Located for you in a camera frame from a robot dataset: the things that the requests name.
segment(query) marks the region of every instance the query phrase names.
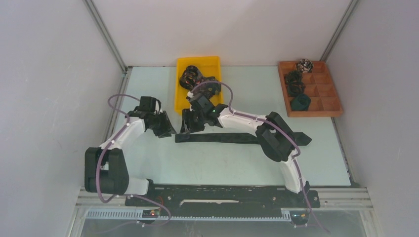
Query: light blue tabletop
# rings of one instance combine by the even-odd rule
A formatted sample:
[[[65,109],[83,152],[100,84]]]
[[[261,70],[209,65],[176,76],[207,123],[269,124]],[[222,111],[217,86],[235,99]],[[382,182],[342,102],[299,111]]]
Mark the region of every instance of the light blue tabletop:
[[[295,132],[313,141],[301,147],[298,157],[303,175],[312,186],[349,186],[342,153],[330,118],[289,118],[285,110],[277,67],[222,67],[223,82],[234,92],[233,108],[247,113],[279,113]],[[126,94],[153,96],[162,102],[177,132],[181,116],[173,110],[175,67],[135,67]],[[230,95],[224,90],[224,102]],[[123,111],[138,102],[126,98]],[[123,124],[119,116],[116,128]],[[240,132],[207,126],[202,133]],[[129,174],[159,184],[284,185],[276,162],[259,145],[225,143],[175,143],[174,136],[158,139],[152,131],[140,136],[124,151]]]

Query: gray floor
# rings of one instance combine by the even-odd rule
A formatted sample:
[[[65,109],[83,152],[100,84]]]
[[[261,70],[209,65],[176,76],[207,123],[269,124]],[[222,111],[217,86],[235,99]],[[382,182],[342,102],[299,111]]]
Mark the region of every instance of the gray floor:
[[[222,222],[222,221],[171,221],[162,227],[145,227],[132,224],[112,232],[96,235],[126,220],[86,220],[83,237],[365,237],[361,218],[357,211],[317,212],[322,224],[332,234],[316,227],[297,228],[288,222]]]

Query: yellow bin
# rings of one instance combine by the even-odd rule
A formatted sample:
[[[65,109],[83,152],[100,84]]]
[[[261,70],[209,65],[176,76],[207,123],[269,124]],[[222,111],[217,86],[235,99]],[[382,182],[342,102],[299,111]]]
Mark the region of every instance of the yellow bin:
[[[186,95],[188,90],[180,86],[179,79],[182,76],[182,73],[185,71],[186,67],[189,65],[196,66],[202,75],[205,77],[215,77],[218,81],[221,80],[221,64],[220,58],[218,56],[211,57],[194,57],[194,58],[178,58],[176,64],[176,86],[174,91],[174,110],[182,115],[182,110],[190,107],[188,100],[186,100]],[[214,105],[223,103],[223,94],[221,92],[218,95],[213,96],[210,100]]]

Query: black and white patterned ball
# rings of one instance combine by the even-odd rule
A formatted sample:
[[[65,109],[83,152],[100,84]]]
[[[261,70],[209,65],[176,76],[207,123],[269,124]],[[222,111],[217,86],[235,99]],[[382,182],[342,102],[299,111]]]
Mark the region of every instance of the black and white patterned ball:
[[[313,70],[313,63],[308,59],[301,59],[297,64],[297,70],[301,73],[310,73]]]

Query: white arm segment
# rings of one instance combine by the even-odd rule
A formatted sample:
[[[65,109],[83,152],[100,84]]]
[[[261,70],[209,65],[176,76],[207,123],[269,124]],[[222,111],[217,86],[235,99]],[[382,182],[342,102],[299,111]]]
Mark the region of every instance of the white arm segment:
[[[261,119],[266,119],[266,116],[252,115],[241,111],[237,112]],[[257,127],[263,124],[263,122],[257,121],[255,119],[233,115],[228,110],[228,108],[225,108],[223,111],[221,111],[220,116],[218,117],[218,121],[220,122],[221,126],[225,128],[235,128],[237,130],[247,132],[253,136],[256,136],[255,132]],[[293,150],[288,156],[288,161],[279,162],[279,167],[285,179],[285,187],[293,193],[299,193],[302,191],[297,168],[291,158],[291,156],[295,155],[296,153],[297,151]],[[305,185],[306,180],[304,177],[302,177],[302,181]]]
[[[112,150],[114,148],[118,148],[121,150],[127,150],[128,147],[141,135],[145,132],[145,124],[144,120],[140,118],[132,117],[130,118],[130,124],[125,129],[124,132],[119,136],[119,138],[114,141],[114,144],[112,144],[109,147],[109,150]],[[112,142],[113,137],[115,134],[112,134],[112,136],[104,143],[102,143],[99,147],[104,149],[106,145],[110,142]],[[130,176],[129,177],[129,183],[128,188],[125,191],[125,194],[133,194],[133,195],[145,195],[148,191],[148,180],[147,179],[139,179]]]

